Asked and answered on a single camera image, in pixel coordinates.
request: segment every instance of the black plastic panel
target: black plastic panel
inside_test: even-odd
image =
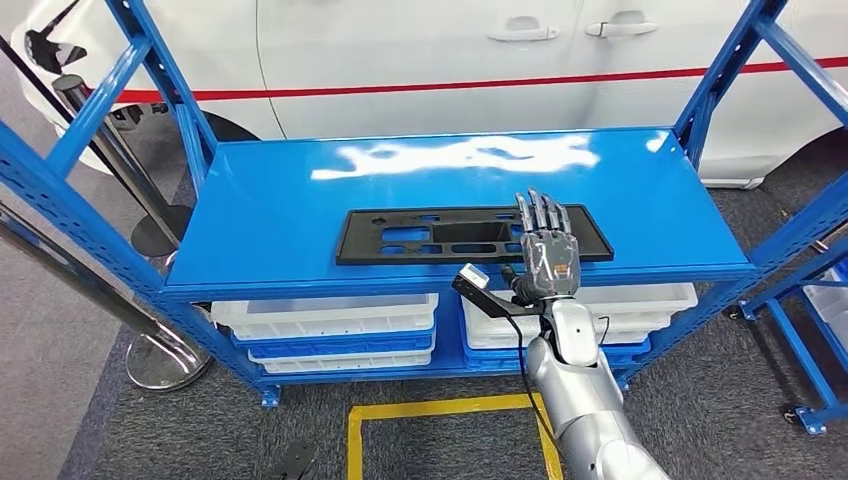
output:
[[[566,205],[580,260],[609,261],[613,250],[583,205]],[[509,207],[351,210],[338,265],[523,262],[518,210]]]

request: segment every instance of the robotic arm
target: robotic arm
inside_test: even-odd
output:
[[[577,239],[565,209],[547,195],[520,193],[526,273],[504,268],[513,303],[486,289],[488,277],[468,264],[453,287],[490,317],[538,314],[541,333],[527,348],[553,435],[574,480],[668,479],[645,450],[622,409],[623,397],[595,340],[592,315],[574,299],[580,286]]]

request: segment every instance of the blue plastic crate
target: blue plastic crate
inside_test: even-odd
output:
[[[478,370],[518,370],[518,355],[514,348],[504,349],[474,349],[468,346],[465,338],[465,329],[460,328],[462,334],[463,348],[465,350],[465,362],[470,368]],[[651,340],[646,339],[642,343],[604,345],[604,353],[610,368],[621,368],[635,365],[634,357],[651,350]]]
[[[409,352],[427,350],[435,341],[436,322],[426,330],[353,335],[324,335],[263,340],[239,340],[237,347],[247,349],[254,358],[306,357],[349,353]]]
[[[848,258],[837,263],[833,268],[840,280],[848,282]]]

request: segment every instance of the stacked bins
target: stacked bins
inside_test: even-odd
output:
[[[511,291],[494,293],[504,299],[513,295]],[[650,332],[669,326],[672,315],[698,303],[691,283],[583,287],[576,297],[592,312],[597,339],[600,342],[603,337],[603,350],[612,368],[632,365],[636,355],[651,349]],[[468,366],[481,370],[517,369],[518,336],[509,322],[489,318],[464,298],[462,309],[465,328],[460,331]],[[526,347],[539,334],[539,320],[534,316],[514,320]]]
[[[215,302],[212,319],[270,374],[430,363],[437,294]]]
[[[821,280],[848,282],[848,260],[826,271]],[[804,287],[804,294],[842,344],[842,348],[848,351],[848,287],[809,285]]]

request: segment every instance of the robot finger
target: robot finger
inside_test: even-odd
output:
[[[542,194],[542,200],[545,201],[545,212],[548,214],[548,222],[551,225],[551,230],[560,230],[559,211],[556,208],[559,204],[554,202],[547,193]]]
[[[559,216],[562,218],[562,231],[565,233],[571,233],[571,220],[568,218],[568,212],[565,210],[565,207],[559,203],[555,203],[554,207],[559,212]]]
[[[536,213],[536,226],[539,230],[548,229],[548,219],[545,218],[545,203],[539,192],[534,188],[528,188],[527,193],[530,195],[530,201],[533,203],[533,211]]]
[[[533,217],[530,214],[530,207],[527,206],[527,200],[520,192],[515,194],[515,203],[518,204],[518,212],[521,214],[521,226],[525,232],[533,231]]]

